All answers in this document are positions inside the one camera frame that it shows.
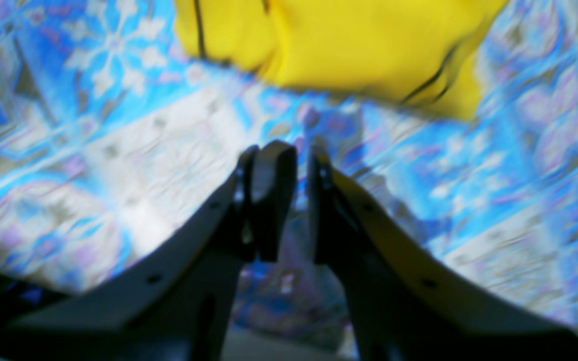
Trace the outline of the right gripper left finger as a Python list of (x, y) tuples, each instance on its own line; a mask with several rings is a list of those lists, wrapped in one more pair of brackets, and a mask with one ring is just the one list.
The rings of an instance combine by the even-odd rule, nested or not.
[(298, 151), (251, 146), (168, 240), (119, 276), (19, 317), (8, 360), (218, 360), (241, 270), (277, 260)]

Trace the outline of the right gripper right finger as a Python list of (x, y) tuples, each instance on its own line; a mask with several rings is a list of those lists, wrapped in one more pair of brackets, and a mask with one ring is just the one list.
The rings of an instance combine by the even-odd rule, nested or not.
[(578, 336), (459, 276), (321, 144), (308, 160), (314, 261), (343, 286), (361, 360), (578, 360)]

